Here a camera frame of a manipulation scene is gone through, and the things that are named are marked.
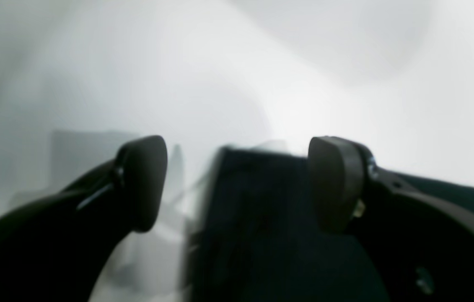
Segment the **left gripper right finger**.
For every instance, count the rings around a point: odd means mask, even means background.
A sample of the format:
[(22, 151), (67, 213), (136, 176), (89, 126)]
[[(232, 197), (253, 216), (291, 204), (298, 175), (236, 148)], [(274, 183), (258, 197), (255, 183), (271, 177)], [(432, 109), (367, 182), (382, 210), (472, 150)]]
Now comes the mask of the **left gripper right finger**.
[(474, 213), (380, 168), (354, 141), (316, 136), (308, 164), (319, 227), (359, 241), (392, 302), (474, 302)]

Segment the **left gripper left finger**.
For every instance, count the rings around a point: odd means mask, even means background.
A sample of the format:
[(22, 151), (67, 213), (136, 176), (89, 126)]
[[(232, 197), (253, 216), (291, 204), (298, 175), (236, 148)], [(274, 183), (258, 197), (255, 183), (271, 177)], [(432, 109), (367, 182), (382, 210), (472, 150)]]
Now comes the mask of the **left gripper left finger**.
[(158, 218), (162, 136), (122, 145), (62, 191), (0, 217), (0, 302), (87, 302), (116, 246)]

